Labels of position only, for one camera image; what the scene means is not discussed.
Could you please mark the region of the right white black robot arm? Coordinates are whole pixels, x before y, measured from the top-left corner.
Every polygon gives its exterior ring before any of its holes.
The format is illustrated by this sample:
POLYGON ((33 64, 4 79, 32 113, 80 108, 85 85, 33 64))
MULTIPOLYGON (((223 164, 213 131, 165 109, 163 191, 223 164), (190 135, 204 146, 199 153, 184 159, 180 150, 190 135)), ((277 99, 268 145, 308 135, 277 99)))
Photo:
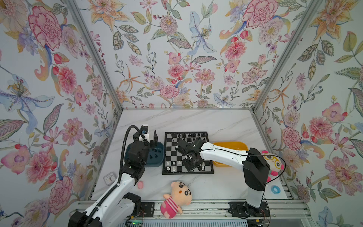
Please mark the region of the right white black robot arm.
POLYGON ((257 149, 233 150, 196 139, 193 143, 180 140, 175 150, 186 157, 183 163, 189 172, 199 167, 205 160, 220 162, 242 171, 248 186, 245 202, 247 208, 258 210, 261 207, 270 165, 257 149))

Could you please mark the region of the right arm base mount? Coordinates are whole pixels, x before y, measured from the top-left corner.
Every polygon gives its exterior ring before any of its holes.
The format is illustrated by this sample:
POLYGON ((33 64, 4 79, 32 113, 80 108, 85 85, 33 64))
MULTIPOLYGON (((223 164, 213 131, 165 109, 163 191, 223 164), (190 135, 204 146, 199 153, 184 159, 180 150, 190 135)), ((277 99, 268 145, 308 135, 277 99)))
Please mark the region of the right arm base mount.
POLYGON ((259 208, 249 205, 246 201, 232 201, 229 202, 228 212, 237 218, 267 218, 270 217, 269 206, 266 202, 262 201, 259 208))

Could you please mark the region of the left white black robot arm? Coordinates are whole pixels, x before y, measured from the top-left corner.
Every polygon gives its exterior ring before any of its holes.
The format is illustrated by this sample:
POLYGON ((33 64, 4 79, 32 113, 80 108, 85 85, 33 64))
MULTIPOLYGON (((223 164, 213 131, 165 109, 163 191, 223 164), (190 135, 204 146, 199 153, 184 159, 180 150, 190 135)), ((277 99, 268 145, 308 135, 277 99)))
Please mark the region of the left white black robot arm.
POLYGON ((84 212, 76 211, 69 220, 69 227, 116 227, 124 220, 139 216, 141 197, 131 193, 145 172, 151 148, 158 143, 157 133, 149 138, 147 125, 131 125, 126 130, 119 175, 110 188, 84 212))

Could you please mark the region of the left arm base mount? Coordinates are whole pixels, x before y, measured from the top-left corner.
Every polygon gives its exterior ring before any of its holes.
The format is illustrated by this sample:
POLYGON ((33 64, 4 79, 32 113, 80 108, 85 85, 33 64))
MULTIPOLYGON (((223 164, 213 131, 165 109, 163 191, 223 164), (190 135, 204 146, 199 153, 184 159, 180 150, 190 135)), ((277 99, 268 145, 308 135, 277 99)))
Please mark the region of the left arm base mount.
POLYGON ((133 212, 127 218, 152 218, 154 216, 155 203, 141 202, 136 204, 133 212))

